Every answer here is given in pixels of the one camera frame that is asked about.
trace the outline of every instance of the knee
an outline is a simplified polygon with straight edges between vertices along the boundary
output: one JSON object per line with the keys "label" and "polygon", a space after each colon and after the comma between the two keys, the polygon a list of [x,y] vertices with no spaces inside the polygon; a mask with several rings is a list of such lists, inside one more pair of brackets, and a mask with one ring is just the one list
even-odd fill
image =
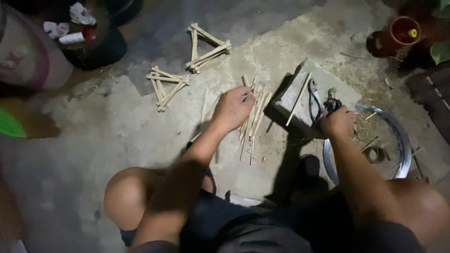
{"label": "knee", "polygon": [[429,184],[419,180],[388,181],[408,227],[423,244],[448,227],[450,207],[447,200]]}
{"label": "knee", "polygon": [[137,227],[145,210],[146,185],[144,168],[131,167],[116,173],[108,182],[103,208],[121,229]]}
{"label": "knee", "polygon": [[390,180],[390,188],[399,201],[407,204],[414,202],[418,211],[438,214],[444,220],[450,217],[450,207],[442,196],[431,185],[411,179]]}

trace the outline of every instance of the white cloth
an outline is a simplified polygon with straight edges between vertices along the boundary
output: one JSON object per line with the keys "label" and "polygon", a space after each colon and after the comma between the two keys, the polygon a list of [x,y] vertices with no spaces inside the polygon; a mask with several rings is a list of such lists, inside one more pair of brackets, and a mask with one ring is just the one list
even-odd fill
{"label": "white cloth", "polygon": [[44,31],[49,34],[52,39],[60,38],[69,33],[69,23],[59,23],[45,21]]}
{"label": "white cloth", "polygon": [[75,24],[83,24],[93,26],[96,23],[95,18],[90,12],[79,2],[70,6],[70,18]]}

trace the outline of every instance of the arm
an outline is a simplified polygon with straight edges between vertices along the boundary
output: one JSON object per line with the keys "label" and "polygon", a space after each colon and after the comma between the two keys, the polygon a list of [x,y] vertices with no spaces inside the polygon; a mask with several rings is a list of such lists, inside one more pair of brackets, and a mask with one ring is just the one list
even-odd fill
{"label": "arm", "polygon": [[203,174],[223,138],[248,117],[255,103],[250,87],[224,93],[214,111],[211,125],[172,166],[163,185],[148,201],[130,251],[151,241],[178,245],[188,211],[197,200]]}
{"label": "arm", "polygon": [[340,186],[354,215],[354,222],[364,225],[379,219],[405,225],[399,204],[386,181],[350,141],[353,117],[353,112],[342,106],[323,118],[321,126],[333,147]]}

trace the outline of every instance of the wire cutter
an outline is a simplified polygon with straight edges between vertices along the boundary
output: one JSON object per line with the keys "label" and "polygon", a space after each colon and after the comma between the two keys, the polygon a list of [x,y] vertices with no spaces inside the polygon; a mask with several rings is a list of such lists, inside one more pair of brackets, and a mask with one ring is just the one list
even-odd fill
{"label": "wire cutter", "polygon": [[[314,125],[316,121],[322,118],[322,103],[320,102],[319,90],[317,89],[317,83],[314,78],[311,78],[308,82],[308,91],[310,94],[309,113]],[[317,113],[313,113],[313,105],[317,104]]]}

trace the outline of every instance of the person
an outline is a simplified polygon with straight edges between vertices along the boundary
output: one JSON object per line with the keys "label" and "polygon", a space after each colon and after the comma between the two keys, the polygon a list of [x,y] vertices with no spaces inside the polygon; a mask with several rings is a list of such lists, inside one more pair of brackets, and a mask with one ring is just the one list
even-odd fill
{"label": "person", "polygon": [[[168,172],[132,167],[109,181],[104,209],[130,252],[425,252],[448,223],[449,205],[429,185],[387,181],[372,168],[351,142],[346,106],[321,120],[340,180],[327,196],[266,213],[216,197],[211,158],[254,103],[250,87],[227,91],[209,128]],[[303,156],[297,171],[299,184],[317,177],[318,158]]]}

